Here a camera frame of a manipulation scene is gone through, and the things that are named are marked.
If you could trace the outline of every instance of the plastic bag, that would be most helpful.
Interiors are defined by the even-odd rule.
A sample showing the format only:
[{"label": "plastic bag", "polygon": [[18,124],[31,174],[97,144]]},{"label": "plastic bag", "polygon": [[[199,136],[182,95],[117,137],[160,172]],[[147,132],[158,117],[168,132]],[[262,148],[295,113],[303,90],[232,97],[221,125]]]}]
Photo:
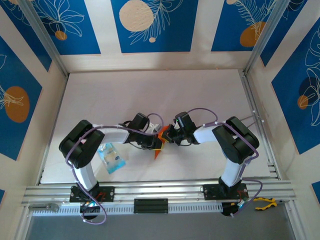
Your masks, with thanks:
[{"label": "plastic bag", "polygon": [[126,165],[126,161],[120,157],[112,143],[101,144],[97,152],[109,174]]}]

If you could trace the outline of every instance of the pliers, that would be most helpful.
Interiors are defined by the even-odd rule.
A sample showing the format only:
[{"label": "pliers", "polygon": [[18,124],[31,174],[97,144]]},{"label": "pliers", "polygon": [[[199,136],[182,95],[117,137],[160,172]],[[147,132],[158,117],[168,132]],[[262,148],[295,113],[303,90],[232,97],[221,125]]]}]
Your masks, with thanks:
[{"label": "pliers", "polygon": [[254,202],[264,201],[264,202],[270,203],[264,207],[256,207],[255,210],[257,210],[257,211],[264,211],[264,210],[269,209],[271,207],[276,207],[276,206],[278,206],[278,204],[284,204],[284,203],[289,202],[288,200],[276,200],[275,198],[264,198],[264,197],[256,197],[255,199],[253,199],[253,201]]}]

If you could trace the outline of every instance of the orange circle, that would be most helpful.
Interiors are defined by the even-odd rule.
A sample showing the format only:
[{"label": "orange circle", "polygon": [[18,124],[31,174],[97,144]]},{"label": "orange circle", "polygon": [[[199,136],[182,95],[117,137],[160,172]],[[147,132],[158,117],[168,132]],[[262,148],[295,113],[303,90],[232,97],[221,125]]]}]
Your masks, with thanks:
[{"label": "orange circle", "polygon": [[248,26],[241,34],[240,44],[247,48],[254,47],[265,25],[266,22],[260,21],[254,25]]},{"label": "orange circle", "polygon": [[63,31],[60,31],[60,30],[56,31],[56,32],[54,33],[54,35],[55,35],[55,37],[56,37],[57,39],[59,39],[59,40],[61,40],[61,41],[64,41],[64,40],[67,39],[67,34],[66,34],[65,32],[63,32]]},{"label": "orange circle", "polygon": [[19,86],[12,86],[6,92],[4,105],[7,116],[16,123],[23,123],[29,114],[30,101],[27,92]]},{"label": "orange circle", "polygon": [[306,109],[308,107],[308,97],[305,95],[301,95],[298,98],[298,107],[302,110]]}]

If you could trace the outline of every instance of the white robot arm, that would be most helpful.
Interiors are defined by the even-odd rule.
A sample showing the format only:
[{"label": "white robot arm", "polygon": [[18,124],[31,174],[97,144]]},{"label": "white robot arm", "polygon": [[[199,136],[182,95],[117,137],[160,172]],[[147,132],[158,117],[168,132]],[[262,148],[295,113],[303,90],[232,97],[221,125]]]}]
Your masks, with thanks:
[{"label": "white robot arm", "polygon": [[[100,144],[137,142],[137,144],[144,149],[161,149],[163,143],[157,134],[145,135],[145,132],[152,133],[157,130],[157,126],[149,121],[149,118],[138,113],[132,121],[129,121],[130,123],[127,126],[128,130],[126,130],[119,128],[123,127],[123,124],[116,125],[113,128],[101,128],[98,125],[92,125],[88,121],[82,120],[61,142],[59,149],[64,157],[66,157],[71,148],[85,132],[96,128],[86,137],[85,141],[82,141],[79,146],[76,147],[69,158],[69,161],[75,168],[75,174],[79,182],[87,191],[90,191],[94,187],[99,186],[90,162]],[[233,129],[255,149],[259,146],[258,139],[239,119],[231,117],[226,123],[232,126]],[[181,112],[176,115],[175,125],[169,125],[161,137],[167,142],[175,143],[178,146],[183,140],[187,140],[190,144],[196,145],[217,141],[227,158],[224,173],[219,179],[219,184],[225,189],[226,198],[228,197],[228,192],[234,191],[232,187],[241,181],[246,159],[254,154],[247,143],[237,137],[224,125],[196,127],[186,112]]]}]

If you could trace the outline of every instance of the orange object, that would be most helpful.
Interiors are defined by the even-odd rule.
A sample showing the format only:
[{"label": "orange object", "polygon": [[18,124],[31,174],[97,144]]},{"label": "orange object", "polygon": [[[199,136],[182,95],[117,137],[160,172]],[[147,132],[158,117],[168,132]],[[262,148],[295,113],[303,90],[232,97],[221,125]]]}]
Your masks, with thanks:
[{"label": "orange object", "polygon": [[[162,128],[162,131],[159,132],[159,134],[158,134],[158,139],[161,140],[161,142],[162,142],[162,147],[165,146],[165,142],[166,142],[166,140],[165,140],[164,138],[162,138],[162,134],[163,134],[164,131],[167,130],[168,128],[169,128],[169,126],[164,126],[164,127]],[[159,155],[160,152],[161,152],[161,150],[155,150],[154,160],[156,160],[156,158],[158,157],[158,155]]]}]

